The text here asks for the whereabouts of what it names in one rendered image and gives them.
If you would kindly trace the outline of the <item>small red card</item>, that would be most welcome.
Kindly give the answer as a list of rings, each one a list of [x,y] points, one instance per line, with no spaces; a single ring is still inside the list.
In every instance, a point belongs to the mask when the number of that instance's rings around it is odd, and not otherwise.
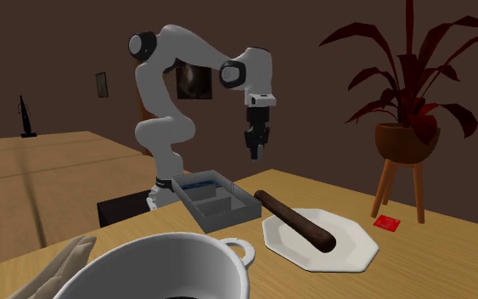
[[[380,215],[374,222],[374,226],[391,232],[395,232],[400,223],[401,221],[398,219],[387,217],[385,215]]]

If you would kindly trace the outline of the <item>black upright vacuum cleaner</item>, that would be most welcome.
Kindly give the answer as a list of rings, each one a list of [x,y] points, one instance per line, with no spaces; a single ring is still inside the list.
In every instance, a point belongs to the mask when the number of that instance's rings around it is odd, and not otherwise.
[[[31,129],[30,113],[28,110],[28,106],[25,104],[22,96],[20,96],[20,103],[18,104],[18,110],[19,110],[19,114],[21,115],[22,125],[24,128],[24,132],[20,136],[22,138],[36,137],[37,134],[34,133]]]

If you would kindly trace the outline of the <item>dark wall picture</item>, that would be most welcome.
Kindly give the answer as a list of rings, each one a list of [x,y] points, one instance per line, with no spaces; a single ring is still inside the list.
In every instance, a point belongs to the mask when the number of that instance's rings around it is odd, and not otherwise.
[[[211,68],[179,61],[176,80],[178,99],[212,99]]]

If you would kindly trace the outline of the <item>dark robot stand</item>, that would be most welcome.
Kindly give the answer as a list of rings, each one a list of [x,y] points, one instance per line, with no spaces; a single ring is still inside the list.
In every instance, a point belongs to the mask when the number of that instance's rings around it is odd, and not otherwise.
[[[107,227],[113,223],[149,212],[150,209],[146,201],[148,195],[149,191],[145,190],[99,202],[97,204],[99,226],[101,228]]]

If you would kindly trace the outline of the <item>beige hand-shaped figure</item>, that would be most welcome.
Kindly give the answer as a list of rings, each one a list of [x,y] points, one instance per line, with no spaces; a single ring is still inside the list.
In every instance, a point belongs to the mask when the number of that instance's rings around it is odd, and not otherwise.
[[[78,236],[0,263],[0,299],[54,299],[87,265],[94,236]]]

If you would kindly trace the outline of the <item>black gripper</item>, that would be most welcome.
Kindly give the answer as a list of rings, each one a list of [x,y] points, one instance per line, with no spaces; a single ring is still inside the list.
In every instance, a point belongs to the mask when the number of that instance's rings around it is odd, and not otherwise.
[[[250,158],[253,161],[259,161],[264,151],[264,143],[268,141],[270,127],[269,108],[266,107],[248,107],[246,111],[246,120],[250,123],[250,128],[245,131],[245,141],[250,144]]]

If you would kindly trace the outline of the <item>small framed wall picture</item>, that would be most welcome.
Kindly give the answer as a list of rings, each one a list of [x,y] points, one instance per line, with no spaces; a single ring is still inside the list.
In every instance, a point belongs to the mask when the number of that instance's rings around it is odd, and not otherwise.
[[[108,85],[107,85],[107,77],[105,72],[100,72],[95,75],[96,78],[96,87],[97,93],[99,98],[108,98]]]

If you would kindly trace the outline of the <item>grey divided tray box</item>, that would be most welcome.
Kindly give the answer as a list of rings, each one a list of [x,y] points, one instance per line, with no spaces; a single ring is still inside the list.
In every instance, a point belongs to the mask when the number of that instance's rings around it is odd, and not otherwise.
[[[172,187],[206,233],[261,216],[261,202],[214,170],[177,175]]]

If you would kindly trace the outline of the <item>red potted plant on stand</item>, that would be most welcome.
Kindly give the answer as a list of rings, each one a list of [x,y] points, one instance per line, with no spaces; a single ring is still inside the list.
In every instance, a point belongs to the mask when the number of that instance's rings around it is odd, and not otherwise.
[[[403,83],[398,80],[389,43],[375,25],[353,22],[334,31],[321,41],[324,46],[348,37],[370,38],[384,51],[391,65],[391,71],[382,71],[377,67],[366,68],[356,74],[347,87],[352,89],[374,75],[381,75],[389,82],[389,87],[382,92],[380,98],[364,105],[348,119],[349,122],[358,122],[362,116],[374,112],[386,113],[388,106],[396,109],[396,112],[392,114],[396,121],[380,123],[374,131],[375,145],[385,159],[385,164],[370,213],[371,217],[379,218],[380,207],[388,204],[396,170],[403,166],[413,170],[417,220],[419,223],[425,222],[422,162],[434,151],[441,132],[436,118],[430,113],[433,109],[442,107],[454,116],[466,138],[473,135],[478,128],[478,121],[473,113],[462,105],[428,103],[425,100],[425,94],[439,75],[454,81],[458,80],[457,72],[451,66],[451,62],[466,49],[478,43],[478,36],[472,37],[442,65],[429,67],[428,63],[437,46],[454,26],[478,28],[478,19],[467,15],[454,22],[442,23],[430,29],[419,51],[415,53],[413,51],[413,0],[405,1],[406,52],[397,56],[402,68]]]

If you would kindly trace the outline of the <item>white octagonal plate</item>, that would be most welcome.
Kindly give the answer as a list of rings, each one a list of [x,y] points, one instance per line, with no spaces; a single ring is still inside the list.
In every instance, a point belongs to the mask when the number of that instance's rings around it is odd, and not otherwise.
[[[265,245],[281,257],[310,272],[361,273],[380,248],[355,221],[322,209],[297,208],[303,217],[330,232],[336,239],[328,253],[316,249],[278,217],[262,222]]]

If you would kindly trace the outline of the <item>dark brown rolling pin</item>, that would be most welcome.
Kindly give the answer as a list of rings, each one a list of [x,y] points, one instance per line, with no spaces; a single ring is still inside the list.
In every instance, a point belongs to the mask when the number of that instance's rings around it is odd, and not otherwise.
[[[260,189],[254,193],[262,205],[274,216],[291,227],[296,233],[305,238],[311,245],[322,253],[331,252],[336,247],[336,238],[324,228],[303,217],[281,201]]]

